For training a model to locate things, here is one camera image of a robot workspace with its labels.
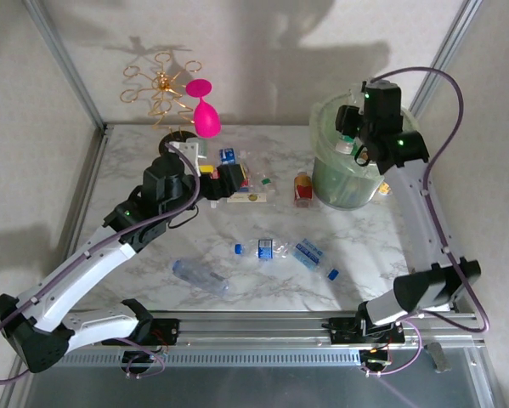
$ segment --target blue label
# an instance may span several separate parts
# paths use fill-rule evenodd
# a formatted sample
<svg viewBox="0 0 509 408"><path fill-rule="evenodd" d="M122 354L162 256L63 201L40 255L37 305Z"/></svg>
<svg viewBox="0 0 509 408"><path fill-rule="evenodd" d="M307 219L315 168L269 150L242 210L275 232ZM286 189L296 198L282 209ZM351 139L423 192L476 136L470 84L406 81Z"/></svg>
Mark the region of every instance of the blue label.
<svg viewBox="0 0 509 408"><path fill-rule="evenodd" d="M308 240L303 240L296 245L293 256L309 269L315 269L320 263L320 257L324 253Z"/></svg>
<svg viewBox="0 0 509 408"><path fill-rule="evenodd" d="M220 149L220 161L222 164L235 164L235 152L233 149Z"/></svg>
<svg viewBox="0 0 509 408"><path fill-rule="evenodd" d="M259 240L257 242L257 257L273 259L273 240Z"/></svg>

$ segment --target wall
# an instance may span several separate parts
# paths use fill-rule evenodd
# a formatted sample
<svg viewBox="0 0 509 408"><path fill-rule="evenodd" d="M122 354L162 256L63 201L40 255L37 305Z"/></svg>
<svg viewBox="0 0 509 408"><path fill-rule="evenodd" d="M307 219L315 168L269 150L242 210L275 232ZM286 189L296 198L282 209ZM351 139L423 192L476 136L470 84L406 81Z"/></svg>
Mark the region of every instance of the wall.
<svg viewBox="0 0 509 408"><path fill-rule="evenodd" d="M435 180L455 235L483 268L475 290L491 319L486 342L509 405L509 0L484 0L449 73L466 113ZM432 151L448 135L456 105L443 85L422 116Z"/></svg>
<svg viewBox="0 0 509 408"><path fill-rule="evenodd" d="M224 122L255 124L306 124L312 103L339 87L431 64L461 6L459 0L44 3L106 121L151 121L147 99L119 100L122 91L148 86L148 80L124 81L122 70L140 65L148 71L154 54L171 49L172 73L188 60L204 64L194 75L212 81L207 100ZM184 75L182 82L191 78ZM422 78L404 79L406 105Z"/></svg>
<svg viewBox="0 0 509 408"><path fill-rule="evenodd" d="M21 2L0 0L0 294L24 291L59 262L92 137ZM0 336L0 378L13 357Z"/></svg>

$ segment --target orange bottle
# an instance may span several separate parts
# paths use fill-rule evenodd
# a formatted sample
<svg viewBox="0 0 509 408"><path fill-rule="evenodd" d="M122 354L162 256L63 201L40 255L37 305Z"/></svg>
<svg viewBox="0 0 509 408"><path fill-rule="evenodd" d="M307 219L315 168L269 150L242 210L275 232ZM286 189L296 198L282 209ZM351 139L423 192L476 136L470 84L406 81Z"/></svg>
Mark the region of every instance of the orange bottle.
<svg viewBox="0 0 509 408"><path fill-rule="evenodd" d="M294 205L298 208L311 207L313 182L305 172L299 172L294 179Z"/></svg>

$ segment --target marble surface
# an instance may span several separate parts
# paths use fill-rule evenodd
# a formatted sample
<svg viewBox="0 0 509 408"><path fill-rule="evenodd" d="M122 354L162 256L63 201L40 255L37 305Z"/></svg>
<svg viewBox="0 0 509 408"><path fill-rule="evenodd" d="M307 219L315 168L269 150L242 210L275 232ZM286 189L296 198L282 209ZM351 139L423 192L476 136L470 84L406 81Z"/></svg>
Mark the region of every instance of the marble surface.
<svg viewBox="0 0 509 408"><path fill-rule="evenodd" d="M146 125L115 126L82 226L85 241L103 217L140 184L158 155L164 130ZM102 280L79 309L96 309L136 298L151 310L356 310L362 300L383 294L393 278L408 273L409 247L394 198L376 194L352 212L293 206L293 179L310 171L313 152L308 127L228 126L209 141L209 154L221 147L254 152L270 165L278 194L273 206L234 204L210 208L200 202L192 222L153 241L137 257ZM293 258L259 262L232 253L237 241L266 237L293 241L307 237L325 249L340 275L321 279ZM195 257L229 278L227 297L215 297L172 275L174 259Z"/></svg>

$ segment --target blue bottle cap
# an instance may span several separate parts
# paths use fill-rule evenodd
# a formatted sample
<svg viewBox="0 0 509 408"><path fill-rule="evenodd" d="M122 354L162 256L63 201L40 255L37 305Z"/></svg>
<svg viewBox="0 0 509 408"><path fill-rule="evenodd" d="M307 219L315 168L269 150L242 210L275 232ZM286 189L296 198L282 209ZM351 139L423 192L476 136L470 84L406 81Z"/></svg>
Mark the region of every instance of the blue bottle cap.
<svg viewBox="0 0 509 408"><path fill-rule="evenodd" d="M337 278L338 275L339 275L339 271L337 269L332 269L331 272L328 274L328 279L330 281L333 281L334 279Z"/></svg>

